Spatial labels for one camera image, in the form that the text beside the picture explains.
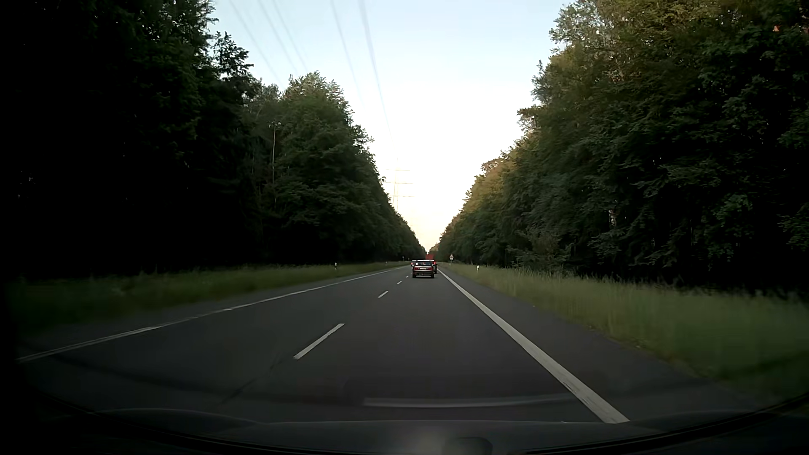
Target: road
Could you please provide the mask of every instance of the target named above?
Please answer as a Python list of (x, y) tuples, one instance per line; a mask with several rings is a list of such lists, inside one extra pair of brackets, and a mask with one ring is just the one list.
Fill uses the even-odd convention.
[(91, 410), (259, 422), (619, 423), (757, 403), (444, 267), (397, 268), (23, 340), (35, 387)]

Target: tree foliage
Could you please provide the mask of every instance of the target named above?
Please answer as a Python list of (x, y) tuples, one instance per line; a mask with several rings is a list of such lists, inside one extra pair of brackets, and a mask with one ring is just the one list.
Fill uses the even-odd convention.
[(524, 136), (440, 257), (720, 287), (805, 287), (809, 7), (578, 0)]
[(16, 2), (11, 272), (420, 257), (318, 73), (283, 92), (202, 0)]

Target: pale sky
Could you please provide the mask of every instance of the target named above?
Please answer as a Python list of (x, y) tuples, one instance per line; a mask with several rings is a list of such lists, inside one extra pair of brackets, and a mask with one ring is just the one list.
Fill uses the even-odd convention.
[[(531, 78), (539, 61), (548, 61), (548, 31), (570, 1), (365, 0), (390, 132), (359, 0), (333, 0), (357, 83), (331, 0), (212, 3), (214, 30), (249, 51), (257, 78), (283, 90), (290, 75), (317, 70), (344, 89), (354, 120), (374, 139), (385, 190), (394, 193), (395, 178), (409, 183), (398, 185), (394, 206), (429, 249), (481, 164), (519, 138), (517, 110), (533, 104)], [(389, 170), (397, 161), (409, 172)]]

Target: car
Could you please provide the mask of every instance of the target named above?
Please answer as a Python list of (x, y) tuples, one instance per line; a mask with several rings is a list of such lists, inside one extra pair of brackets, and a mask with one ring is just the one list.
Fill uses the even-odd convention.
[(415, 261), (415, 264), (413, 264), (413, 278), (418, 275), (429, 275), (430, 278), (435, 278), (435, 266), (431, 259)]

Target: green grass verge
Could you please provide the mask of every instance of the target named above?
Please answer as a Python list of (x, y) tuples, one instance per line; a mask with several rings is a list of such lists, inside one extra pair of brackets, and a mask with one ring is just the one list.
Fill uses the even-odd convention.
[(378, 262), (338, 266), (240, 268), (133, 277), (8, 283), (6, 297), (20, 333), (35, 334), (60, 324), (120, 317), (144, 310), (218, 300), (261, 289), (284, 287), (403, 266)]
[(492, 287), (761, 398), (809, 392), (809, 305), (763, 296), (443, 264)]

